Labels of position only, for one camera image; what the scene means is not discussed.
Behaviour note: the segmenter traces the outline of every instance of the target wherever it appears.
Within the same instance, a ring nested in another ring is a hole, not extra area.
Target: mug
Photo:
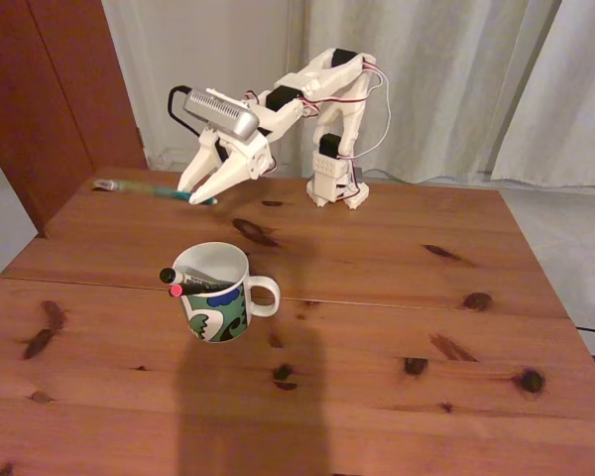
[[[229,243],[202,243],[178,255],[173,268],[190,275],[205,275],[233,283],[216,293],[181,296],[187,325],[204,342],[228,342],[241,335],[251,324],[251,316],[268,317],[278,310],[280,288],[271,278],[249,276],[249,260],[238,247]],[[251,289],[259,286],[274,295],[274,303],[255,304]]]

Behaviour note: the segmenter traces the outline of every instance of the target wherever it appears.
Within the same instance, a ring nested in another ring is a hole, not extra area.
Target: red wire
[[[247,89],[247,91],[245,92],[245,95],[247,95],[247,94],[252,94],[254,96],[254,98],[256,99],[256,104],[260,104],[260,99],[258,98],[258,94],[256,94],[251,89]]]

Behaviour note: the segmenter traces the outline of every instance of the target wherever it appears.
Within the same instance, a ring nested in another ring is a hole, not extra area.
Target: toothbrush
[[[189,202],[192,194],[189,191],[178,191],[166,186],[152,185],[150,183],[141,183],[139,181],[128,180],[109,180],[99,178],[92,183],[93,190],[106,191],[127,191],[131,193],[143,193],[146,195],[162,196]],[[202,205],[215,205],[218,202],[216,198],[209,198]]]

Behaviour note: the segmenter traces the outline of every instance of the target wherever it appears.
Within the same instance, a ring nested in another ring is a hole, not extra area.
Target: gray floor
[[[575,325],[595,328],[595,195],[502,189]],[[595,355],[595,333],[580,332]]]

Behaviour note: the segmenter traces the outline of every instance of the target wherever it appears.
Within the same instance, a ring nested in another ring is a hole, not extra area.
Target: robotic arm
[[[370,76],[378,71],[374,62],[370,55],[329,49],[300,72],[282,77],[273,91],[258,97],[251,93],[246,100],[232,99],[213,89],[174,88],[169,101],[171,116],[196,133],[172,112],[174,93],[182,91],[186,94],[185,112],[207,124],[198,138],[200,150],[182,173],[178,190],[192,191],[216,171],[192,194],[189,203],[198,204],[236,183],[271,172],[276,161],[269,144],[300,118],[318,116],[313,135],[318,148],[313,152],[314,177],[306,191],[318,206],[343,199],[350,208],[356,208],[368,196],[368,185],[357,182],[352,160],[370,93]],[[340,114],[341,137],[330,133]]]

